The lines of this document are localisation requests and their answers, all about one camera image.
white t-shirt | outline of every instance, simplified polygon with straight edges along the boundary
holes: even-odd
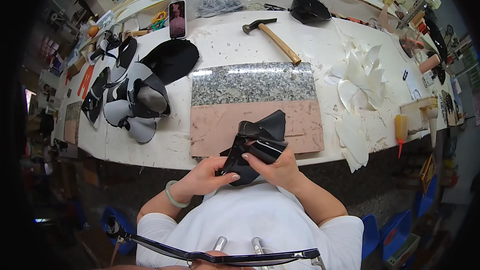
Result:
[[[137,234],[187,252],[212,250],[220,236],[227,238],[228,255],[255,254],[252,238],[260,237],[273,252],[317,248],[327,270],[360,269],[363,223],[357,217],[334,218],[319,228],[304,212],[297,198],[270,183],[235,189],[230,185],[205,196],[203,203],[180,223],[160,213],[143,216]],[[184,265],[137,245],[137,264],[150,267]],[[310,260],[284,265],[288,269],[309,269]]]

black eyeglass frame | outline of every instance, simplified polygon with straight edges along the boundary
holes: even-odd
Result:
[[[155,251],[161,255],[184,261],[194,261],[201,259],[212,264],[222,264],[232,267],[261,267],[275,266],[296,261],[298,259],[310,259],[313,266],[320,266],[325,269],[318,249],[307,249],[295,252],[269,253],[261,255],[225,255],[212,256],[205,252],[187,252],[158,243],[136,234],[118,231],[115,234],[107,233],[109,237],[121,237],[127,241],[132,240],[135,243]]]

hand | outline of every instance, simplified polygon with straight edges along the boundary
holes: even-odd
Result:
[[[215,177],[215,170],[223,167],[226,160],[226,157],[210,157],[202,160],[179,182],[171,185],[170,192],[172,197],[175,199],[175,194],[178,194],[179,197],[207,195],[222,185],[240,179],[240,175],[237,173],[227,173],[223,176]]]
[[[295,155],[290,147],[285,148],[280,157],[271,165],[265,164],[250,153],[242,154],[242,157],[269,183],[278,185],[289,192],[305,178],[305,175],[299,171]]]

granite slab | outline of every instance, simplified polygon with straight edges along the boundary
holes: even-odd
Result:
[[[245,63],[193,72],[191,105],[317,100],[312,65]]]

phone screen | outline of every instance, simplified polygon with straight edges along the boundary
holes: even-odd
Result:
[[[168,7],[170,38],[185,37],[185,1],[171,3]]]

